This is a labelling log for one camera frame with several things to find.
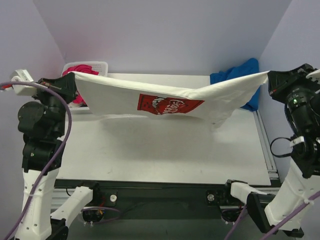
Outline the white t-shirt red print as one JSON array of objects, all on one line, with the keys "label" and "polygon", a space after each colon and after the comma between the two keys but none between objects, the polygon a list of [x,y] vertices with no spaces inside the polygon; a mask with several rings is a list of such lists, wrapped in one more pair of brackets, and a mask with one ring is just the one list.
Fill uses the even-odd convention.
[{"label": "white t-shirt red print", "polygon": [[260,72],[200,88],[183,88],[75,72],[80,96],[97,115],[139,115],[154,119],[187,116],[219,128],[267,83]]}]

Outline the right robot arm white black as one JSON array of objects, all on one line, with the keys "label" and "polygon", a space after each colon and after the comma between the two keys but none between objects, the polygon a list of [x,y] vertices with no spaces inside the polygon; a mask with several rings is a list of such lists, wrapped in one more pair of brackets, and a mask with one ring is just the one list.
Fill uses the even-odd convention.
[{"label": "right robot arm white black", "polygon": [[271,98],[284,104],[286,119],[293,131],[288,139],[292,149],[288,173],[277,194],[265,193],[241,181],[228,181],[222,200],[240,200],[266,240],[278,231],[301,238],[302,218],[320,196],[320,71],[305,63],[290,71],[269,71]]}]

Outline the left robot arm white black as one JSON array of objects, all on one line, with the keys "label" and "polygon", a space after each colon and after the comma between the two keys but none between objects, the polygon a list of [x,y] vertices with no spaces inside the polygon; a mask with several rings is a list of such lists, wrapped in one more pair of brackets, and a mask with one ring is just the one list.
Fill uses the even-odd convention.
[{"label": "left robot arm white black", "polygon": [[81,210],[102,200],[98,182],[83,181],[56,211],[51,212],[56,178],[71,133],[71,111],[75,100],[75,74],[40,79],[35,99],[18,111],[18,130],[23,134],[22,169],[24,196],[21,216],[14,226],[15,240],[65,240],[69,227]]}]

